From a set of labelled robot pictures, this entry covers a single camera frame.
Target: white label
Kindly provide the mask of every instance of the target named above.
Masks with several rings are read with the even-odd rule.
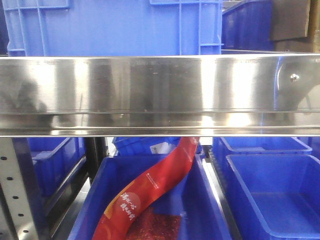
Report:
[[[156,145],[150,146],[150,150],[152,154],[168,154],[171,152],[174,146],[167,142],[162,142]]]

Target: red bag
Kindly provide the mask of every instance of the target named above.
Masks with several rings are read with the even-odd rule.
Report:
[[[188,174],[198,142],[198,137],[181,137],[167,157],[130,182],[107,206],[92,240],[124,240],[137,216]]]

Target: screw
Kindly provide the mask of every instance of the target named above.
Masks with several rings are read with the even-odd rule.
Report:
[[[291,82],[297,82],[298,80],[299,80],[299,75],[297,75],[297,74],[292,74],[291,76],[290,76],[290,80],[291,80]]]

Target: metal frame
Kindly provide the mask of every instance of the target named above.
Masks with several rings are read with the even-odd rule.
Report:
[[[52,194],[52,196],[45,200],[45,203],[43,204],[43,208],[44,208],[44,214],[46,216],[48,216],[48,214],[52,211],[52,209],[55,207],[55,205],[60,199],[62,199],[63,201],[69,200],[69,197],[66,197],[63,195],[65,195],[66,192],[68,192],[67,188],[74,181],[74,178],[77,178],[77,176],[79,175],[79,172],[83,172],[82,169],[87,170],[87,166],[85,165],[85,162],[86,162],[86,157],[83,156],[78,161],[78,163],[71,169],[69,174],[65,177],[64,181],[60,184],[60,186],[56,189],[56,191]],[[69,191],[67,194],[77,195],[77,192],[73,193],[73,191]]]
[[[84,138],[86,149],[87,171],[92,183],[96,177],[102,160],[107,156],[106,141],[104,137],[86,137]]]
[[[51,237],[56,234],[56,231],[64,220],[69,208],[88,179],[88,168],[86,163],[84,163],[85,160],[86,158],[83,157],[78,164],[74,166],[61,186],[56,190],[56,194],[59,194],[60,196],[55,199],[51,209],[49,210],[49,208],[46,208],[50,206],[48,205],[50,202],[44,206]]]
[[[7,202],[0,186],[0,239],[16,240],[17,238]]]
[[[18,239],[50,239],[26,138],[0,138],[0,184]]]
[[[238,226],[226,199],[225,190],[223,188],[223,185],[221,184],[221,176],[217,172],[217,169],[219,169],[219,167],[215,167],[215,157],[211,150],[207,151],[206,154],[207,153],[208,157],[203,160],[203,168],[207,174],[211,188],[213,189],[215,200],[219,203],[220,211],[223,213],[223,216],[225,216],[225,221],[229,226],[229,231],[231,233],[232,239],[242,240]]]

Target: metal rail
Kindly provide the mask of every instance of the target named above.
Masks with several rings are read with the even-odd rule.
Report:
[[[74,178],[76,177],[76,175],[79,173],[79,170],[81,168],[83,168],[83,165],[86,162],[86,157],[83,156],[78,163],[71,169],[71,171],[68,173],[68,175],[65,177],[65,179],[63,180],[63,182],[60,184],[60,186],[55,190],[55,192],[52,194],[52,196],[50,196],[48,199],[45,200],[44,204],[43,204],[43,208],[44,208],[44,213],[47,216],[50,211],[54,208],[54,206],[57,204],[57,202],[60,199],[63,199],[65,202],[67,200],[69,200],[69,197],[66,197],[66,191],[67,188],[70,187],[70,184],[72,183],[72,181],[74,180]],[[74,191],[69,191],[67,193],[68,195],[77,195],[78,193]]]
[[[319,54],[0,58],[0,136],[317,135]]]

